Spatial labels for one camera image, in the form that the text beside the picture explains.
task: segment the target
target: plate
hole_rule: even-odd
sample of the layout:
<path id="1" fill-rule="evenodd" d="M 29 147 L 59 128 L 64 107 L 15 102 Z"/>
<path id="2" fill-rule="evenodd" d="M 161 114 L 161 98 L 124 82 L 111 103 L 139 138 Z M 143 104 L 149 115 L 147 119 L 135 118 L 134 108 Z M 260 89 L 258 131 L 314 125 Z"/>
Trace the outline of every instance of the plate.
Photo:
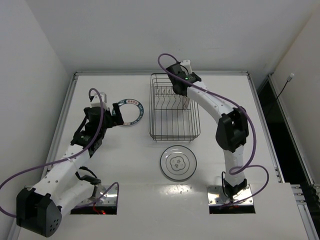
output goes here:
<path id="1" fill-rule="evenodd" d="M 197 169 L 197 159 L 187 147 L 174 145 L 161 155 L 160 167 L 170 180 L 183 182 L 189 179 Z"/>

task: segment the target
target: wire dish rack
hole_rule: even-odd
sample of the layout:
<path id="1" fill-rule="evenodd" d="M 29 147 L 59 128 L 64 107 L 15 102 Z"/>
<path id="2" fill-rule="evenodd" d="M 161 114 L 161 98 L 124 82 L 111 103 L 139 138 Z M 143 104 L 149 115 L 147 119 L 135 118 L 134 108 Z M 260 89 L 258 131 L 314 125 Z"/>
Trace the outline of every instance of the wire dish rack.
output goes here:
<path id="1" fill-rule="evenodd" d="M 153 140 L 191 142 L 200 135 L 198 104 L 187 101 L 188 98 L 174 93 L 165 73 L 151 75 L 149 134 Z"/>

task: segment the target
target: white table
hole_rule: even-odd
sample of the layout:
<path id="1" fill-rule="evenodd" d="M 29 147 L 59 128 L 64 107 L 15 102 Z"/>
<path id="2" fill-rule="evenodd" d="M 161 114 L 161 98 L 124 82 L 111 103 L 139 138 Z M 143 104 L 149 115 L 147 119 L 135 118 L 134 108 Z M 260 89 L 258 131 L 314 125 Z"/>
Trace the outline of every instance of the white table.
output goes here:
<path id="1" fill-rule="evenodd" d="M 68 112 L 61 139 L 56 134 L 58 145 L 52 146 L 49 156 L 57 153 L 55 159 L 60 159 L 70 144 L 83 119 L 83 108 L 89 106 L 88 91 L 92 87 L 106 92 L 109 104 L 136 99 L 145 113 L 134 126 L 108 129 L 103 145 L 86 165 L 104 185 L 119 182 L 117 215 L 68 215 L 51 239 L 308 239 L 290 184 L 279 183 L 276 176 L 275 160 L 248 76 L 233 73 L 201 78 L 213 92 L 244 106 L 254 123 L 257 150 L 253 163 L 265 166 L 270 174 L 267 188 L 253 198 L 256 213 L 209 214 L 206 186 L 221 184 L 225 165 L 223 151 L 215 140 L 217 124 L 201 107 L 201 134 L 186 144 L 197 158 L 197 169 L 190 179 L 177 185 L 164 177 L 159 164 L 162 152 L 172 144 L 153 142 L 148 132 L 150 75 L 80 75 L 69 91 L 72 100 L 69 109 L 66 104 Z M 250 129 L 244 161 L 251 154 L 252 144 Z M 247 169 L 245 176 L 253 192 L 266 181 L 259 168 Z M 18 239 L 42 237 L 22 229 Z"/>

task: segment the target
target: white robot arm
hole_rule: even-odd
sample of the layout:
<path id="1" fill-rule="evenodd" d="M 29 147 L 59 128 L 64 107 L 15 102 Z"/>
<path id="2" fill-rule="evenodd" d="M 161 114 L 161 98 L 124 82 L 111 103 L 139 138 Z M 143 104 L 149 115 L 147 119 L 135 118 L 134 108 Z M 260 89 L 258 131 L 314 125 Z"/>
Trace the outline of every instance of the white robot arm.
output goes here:
<path id="1" fill-rule="evenodd" d="M 190 60 L 177 62 L 169 66 L 166 70 L 197 87 L 208 90 L 201 78 L 192 72 Z M 233 108 L 218 97 L 200 91 L 194 86 L 189 86 L 175 79 L 175 77 L 170 74 L 168 74 L 168 77 L 172 82 L 172 88 L 176 94 L 194 100 L 203 107 L 218 124 L 215 139 L 224 153 L 226 172 L 224 178 L 225 193 L 232 199 L 234 195 L 247 186 L 247 180 L 243 171 L 235 175 L 230 174 L 230 169 L 243 166 L 244 144 L 249 135 L 246 117 L 240 109 Z"/>
<path id="2" fill-rule="evenodd" d="M 63 155 L 66 161 L 53 166 L 50 172 L 31 188 L 25 187 L 16 197 L 16 223 L 18 226 L 45 237 L 53 235 L 62 218 L 81 201 L 94 197 L 101 180 L 90 175 L 80 177 L 80 169 L 101 146 L 106 131 L 123 125 L 119 105 L 113 104 L 115 115 L 107 106 L 107 96 L 91 96 L 91 107 L 84 109 L 85 118 L 74 133 L 71 145 Z"/>

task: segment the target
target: black cable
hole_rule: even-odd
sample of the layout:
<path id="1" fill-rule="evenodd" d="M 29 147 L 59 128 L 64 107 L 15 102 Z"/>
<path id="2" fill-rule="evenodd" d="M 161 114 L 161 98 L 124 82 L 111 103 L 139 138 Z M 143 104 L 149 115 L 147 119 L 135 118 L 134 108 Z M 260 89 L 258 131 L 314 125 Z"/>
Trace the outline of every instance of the black cable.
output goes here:
<path id="1" fill-rule="evenodd" d="M 188 73 L 188 75 L 189 75 L 188 69 L 185 66 L 181 65 L 181 64 L 180 64 L 180 66 L 183 67 L 186 70 L 186 72 Z"/>
<path id="2" fill-rule="evenodd" d="M 87 168 L 86 166 L 81 166 L 79 169 L 81 169 L 81 170 L 84 170 L 84 171 L 87 171 L 87 172 L 89 172 L 89 173 L 91 173 L 96 179 L 98 178 L 97 177 L 97 175 L 95 175 L 94 174 L 94 172 L 93 171 L 91 171 L 89 168 Z M 80 175 L 79 175 L 79 173 L 78 172 L 76 172 L 75 173 L 75 175 L 76 175 L 76 177 L 79 179 L 79 180 L 81 180 L 81 178 L 80 178 Z"/>
<path id="3" fill-rule="evenodd" d="M 267 117 L 268 117 L 269 114 L 271 113 L 271 110 L 272 110 L 272 109 L 274 108 L 274 106 L 276 105 L 278 98 L 280 97 L 280 95 L 282 94 L 282 92 L 285 90 L 285 88 L 286 88 L 286 86 L 287 86 L 288 83 L 289 83 L 289 81 L 286 81 L 285 85 L 283 86 L 282 90 L 280 91 L 280 93 L 278 94 L 278 96 L 276 97 L 276 99 L 274 100 L 274 102 L 273 102 L 272 106 L 270 107 L 269 111 L 266 113 L 266 115 L 265 115 L 265 117 L 264 117 L 265 119 L 267 119 Z"/>
<path id="4" fill-rule="evenodd" d="M 225 172 L 225 171 L 223 171 L 223 172 L 221 173 L 222 191 L 223 191 L 223 194 L 224 194 L 227 198 L 229 198 L 229 197 L 227 196 L 226 192 L 225 192 L 224 175 L 226 175 L 226 172 Z"/>

